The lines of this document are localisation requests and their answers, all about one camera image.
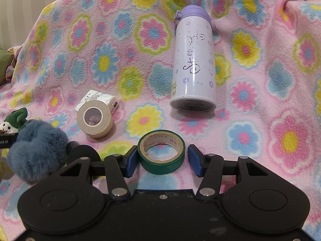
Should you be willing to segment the green tape roll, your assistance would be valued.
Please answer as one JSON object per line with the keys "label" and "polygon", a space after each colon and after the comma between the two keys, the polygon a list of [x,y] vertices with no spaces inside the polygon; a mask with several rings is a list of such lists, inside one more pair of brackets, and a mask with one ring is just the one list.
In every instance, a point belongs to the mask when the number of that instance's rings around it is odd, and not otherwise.
{"label": "green tape roll", "polygon": [[143,168],[155,175],[169,174],[184,162],[184,140],[169,130],[155,130],[141,137],[138,153]]}

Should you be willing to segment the beige tape roll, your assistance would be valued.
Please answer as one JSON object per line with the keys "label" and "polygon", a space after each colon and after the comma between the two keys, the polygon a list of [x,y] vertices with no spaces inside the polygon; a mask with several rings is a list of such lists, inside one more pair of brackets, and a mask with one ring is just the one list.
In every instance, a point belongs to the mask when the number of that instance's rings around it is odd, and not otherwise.
{"label": "beige tape roll", "polygon": [[90,101],[77,112],[77,124],[81,131],[91,138],[102,138],[112,130],[112,114],[103,102]]}

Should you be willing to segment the blue fluffy plush toy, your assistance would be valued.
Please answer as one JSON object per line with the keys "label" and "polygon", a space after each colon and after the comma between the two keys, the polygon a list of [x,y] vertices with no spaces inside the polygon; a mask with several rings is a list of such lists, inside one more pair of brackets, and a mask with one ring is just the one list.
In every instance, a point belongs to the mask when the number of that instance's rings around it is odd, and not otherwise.
{"label": "blue fluffy plush toy", "polygon": [[33,120],[18,133],[7,154],[12,172],[28,183],[37,183],[66,164],[69,138],[60,128]]}

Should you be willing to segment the purple white thermos bottle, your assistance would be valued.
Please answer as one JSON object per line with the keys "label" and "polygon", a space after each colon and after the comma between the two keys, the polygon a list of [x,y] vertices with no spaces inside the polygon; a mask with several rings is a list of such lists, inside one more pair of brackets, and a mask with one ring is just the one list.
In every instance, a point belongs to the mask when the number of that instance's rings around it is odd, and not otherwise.
{"label": "purple white thermos bottle", "polygon": [[216,108],[214,39],[211,18],[188,5],[175,14],[175,50],[170,105],[176,110]]}

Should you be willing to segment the white snowman plush green hat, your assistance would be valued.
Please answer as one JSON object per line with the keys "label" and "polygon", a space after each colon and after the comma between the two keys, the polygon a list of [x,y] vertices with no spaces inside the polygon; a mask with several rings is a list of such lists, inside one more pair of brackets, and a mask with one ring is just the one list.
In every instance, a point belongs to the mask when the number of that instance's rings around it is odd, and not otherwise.
{"label": "white snowman plush green hat", "polygon": [[29,123],[27,120],[28,110],[22,107],[18,110],[12,111],[1,123],[1,134],[15,134]]}

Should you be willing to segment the pink floral fleece blanket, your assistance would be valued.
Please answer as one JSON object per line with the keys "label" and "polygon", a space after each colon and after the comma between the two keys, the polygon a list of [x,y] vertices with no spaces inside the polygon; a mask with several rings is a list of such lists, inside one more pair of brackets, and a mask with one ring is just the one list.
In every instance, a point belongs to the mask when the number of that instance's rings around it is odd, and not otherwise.
{"label": "pink floral fleece blanket", "polygon": [[[209,113],[169,104],[174,16],[190,4],[214,25]],[[118,102],[112,130],[98,139],[77,124],[75,106],[89,90]],[[101,157],[125,154],[157,129],[203,153],[249,156],[306,193],[304,230],[320,240],[320,0],[56,0],[1,87],[1,118],[21,107]]]}

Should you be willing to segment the green embroidered cushion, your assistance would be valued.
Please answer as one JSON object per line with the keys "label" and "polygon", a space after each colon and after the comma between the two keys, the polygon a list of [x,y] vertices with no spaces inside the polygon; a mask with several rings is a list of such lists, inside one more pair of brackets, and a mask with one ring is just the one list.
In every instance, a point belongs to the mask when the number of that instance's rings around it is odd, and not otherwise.
{"label": "green embroidered cushion", "polygon": [[11,65],[14,55],[6,50],[0,49],[0,83],[2,84],[6,80],[6,72]]}

